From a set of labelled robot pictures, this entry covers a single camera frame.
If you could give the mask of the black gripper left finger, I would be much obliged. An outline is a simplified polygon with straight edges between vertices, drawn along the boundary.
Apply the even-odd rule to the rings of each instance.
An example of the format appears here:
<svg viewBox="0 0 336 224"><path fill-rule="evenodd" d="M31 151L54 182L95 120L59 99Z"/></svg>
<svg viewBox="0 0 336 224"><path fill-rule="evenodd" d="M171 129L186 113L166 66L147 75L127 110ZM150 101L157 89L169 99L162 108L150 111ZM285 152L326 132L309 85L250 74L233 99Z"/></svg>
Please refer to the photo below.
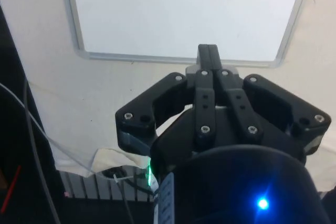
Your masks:
<svg viewBox="0 0 336 224"><path fill-rule="evenodd" d="M186 74L172 72L115 113L118 146L133 154L148 154L156 129L191 104L191 136L204 146L215 135L214 72L217 46L199 45L195 65Z"/></svg>

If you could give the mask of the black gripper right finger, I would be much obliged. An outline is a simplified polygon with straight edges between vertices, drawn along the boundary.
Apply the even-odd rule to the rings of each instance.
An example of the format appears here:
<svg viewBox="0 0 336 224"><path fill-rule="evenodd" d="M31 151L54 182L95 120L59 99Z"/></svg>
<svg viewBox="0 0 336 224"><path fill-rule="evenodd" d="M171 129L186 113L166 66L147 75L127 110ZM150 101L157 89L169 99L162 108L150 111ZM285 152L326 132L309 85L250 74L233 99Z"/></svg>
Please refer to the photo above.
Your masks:
<svg viewBox="0 0 336 224"><path fill-rule="evenodd" d="M331 124L330 116L268 79L250 74L245 79L223 68L216 45L208 47L209 65L215 75L215 91L221 105L227 106L243 139L259 143L267 130L298 145L305 155L320 146Z"/></svg>

